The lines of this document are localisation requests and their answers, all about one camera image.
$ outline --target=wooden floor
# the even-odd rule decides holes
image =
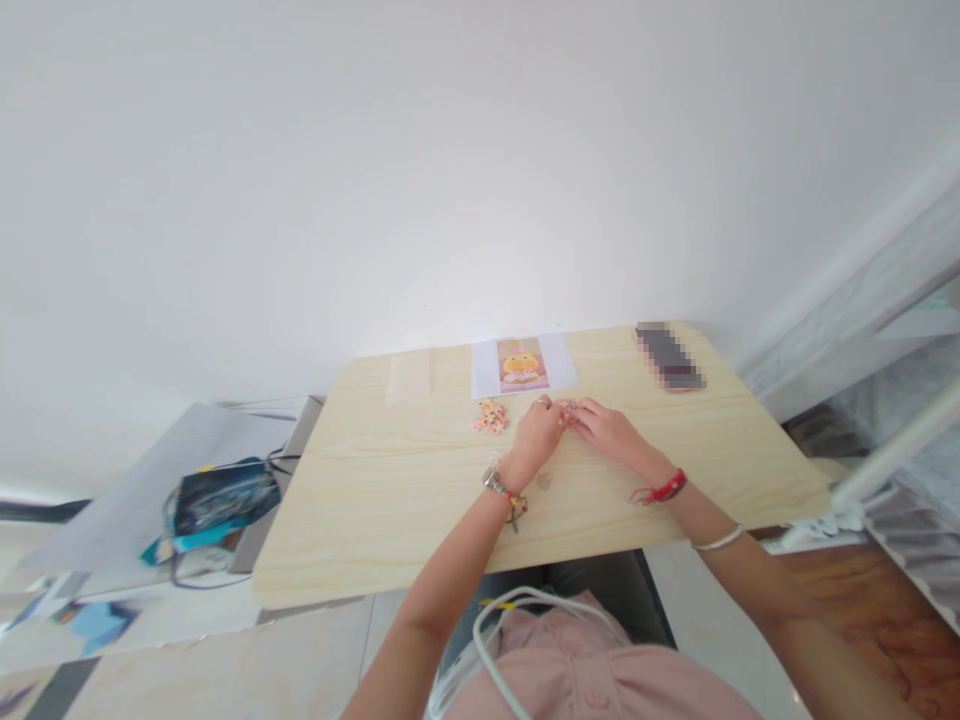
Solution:
[[[921,717],[960,718],[960,638],[879,545],[778,559]]]

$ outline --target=picture card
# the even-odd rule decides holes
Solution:
[[[473,345],[473,399],[545,392],[577,384],[563,333],[486,340]]]

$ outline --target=light wood grain tabletop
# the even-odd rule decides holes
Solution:
[[[705,390],[664,392],[633,328],[567,334],[579,373],[553,398],[591,396],[621,410],[690,479],[748,528],[823,514],[824,477],[693,325],[671,323],[706,378]],[[429,395],[387,405],[393,356],[362,358],[339,376],[253,572],[264,607],[278,609],[409,587],[483,489],[539,393],[498,399],[512,421],[476,432],[471,348],[431,351]],[[682,537],[668,512],[627,502],[640,482],[567,432],[526,491],[519,534],[505,526],[488,572],[639,548]]]

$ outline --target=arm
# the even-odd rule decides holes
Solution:
[[[580,423],[574,427],[587,442],[651,488],[662,487],[677,474],[667,456],[644,440],[623,413],[585,398],[575,417]],[[694,545],[714,542],[737,527],[689,481],[665,505]],[[790,573],[750,535],[744,533],[700,557],[763,633],[813,717],[916,720],[910,707],[824,622]]]
[[[560,407],[542,395],[520,420],[513,450],[500,463],[500,481],[510,492],[521,493],[536,477],[563,430]],[[443,650],[480,584],[509,512],[505,496],[481,489],[423,566],[341,720],[423,717]]]

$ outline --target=phone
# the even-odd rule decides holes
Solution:
[[[666,323],[637,323],[637,345],[667,392],[691,392],[707,386]]]

